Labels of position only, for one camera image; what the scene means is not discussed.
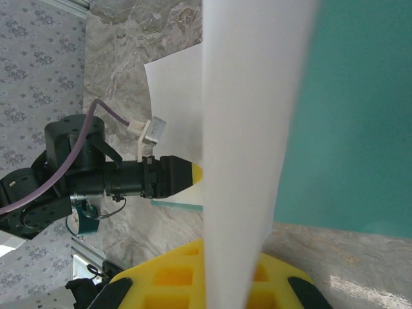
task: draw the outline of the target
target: white paper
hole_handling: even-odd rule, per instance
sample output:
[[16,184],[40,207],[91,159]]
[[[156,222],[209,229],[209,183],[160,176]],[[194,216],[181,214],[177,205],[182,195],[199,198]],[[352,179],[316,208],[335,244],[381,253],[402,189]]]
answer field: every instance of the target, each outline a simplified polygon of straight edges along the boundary
[[274,209],[316,0],[203,1],[208,309],[241,309]]
[[[146,64],[145,70],[152,115],[166,121],[154,155],[175,155],[202,166],[201,45]],[[159,201],[203,205],[203,181]]]

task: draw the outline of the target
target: marble surface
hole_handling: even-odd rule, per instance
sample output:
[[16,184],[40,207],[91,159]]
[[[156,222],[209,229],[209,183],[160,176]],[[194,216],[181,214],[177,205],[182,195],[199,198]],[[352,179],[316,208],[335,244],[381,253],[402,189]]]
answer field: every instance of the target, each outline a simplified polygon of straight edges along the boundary
[[[151,106],[144,64],[201,41],[201,1],[94,0],[86,23],[84,107],[101,98],[126,118]],[[102,110],[107,141],[132,160],[135,139]],[[118,205],[100,201],[103,212]],[[200,238],[202,215],[128,198],[84,238],[123,267]],[[308,272],[334,308],[412,308],[412,241],[274,223],[263,251]]]

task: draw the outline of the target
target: robotic arm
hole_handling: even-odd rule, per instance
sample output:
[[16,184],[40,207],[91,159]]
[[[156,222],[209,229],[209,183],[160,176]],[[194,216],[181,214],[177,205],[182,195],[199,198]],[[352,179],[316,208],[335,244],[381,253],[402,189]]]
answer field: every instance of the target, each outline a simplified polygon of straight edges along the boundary
[[[86,115],[71,115],[48,124],[46,150],[30,168],[0,180],[0,210],[37,190],[63,164],[79,137]],[[106,156],[113,161],[107,162]],[[66,173],[30,203],[0,215],[0,230],[33,239],[52,222],[72,214],[72,207],[90,198],[125,196],[166,198],[194,183],[192,163],[176,156],[122,161],[105,142],[104,122],[93,116],[85,143]]]

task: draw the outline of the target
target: floral wallpaper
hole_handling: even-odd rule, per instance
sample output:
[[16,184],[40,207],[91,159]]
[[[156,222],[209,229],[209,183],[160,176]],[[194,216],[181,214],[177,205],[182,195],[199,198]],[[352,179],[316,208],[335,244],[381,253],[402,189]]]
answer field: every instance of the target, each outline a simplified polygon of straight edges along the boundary
[[[39,0],[0,0],[0,178],[44,150],[44,127],[82,111],[84,21]],[[0,303],[64,285],[63,221],[0,257]]]

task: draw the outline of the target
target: teal wall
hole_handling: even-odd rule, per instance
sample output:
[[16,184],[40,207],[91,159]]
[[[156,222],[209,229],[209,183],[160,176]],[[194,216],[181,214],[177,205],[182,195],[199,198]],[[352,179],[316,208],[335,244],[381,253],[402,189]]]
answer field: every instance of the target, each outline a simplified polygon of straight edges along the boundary
[[412,238],[412,1],[325,0],[275,220]]

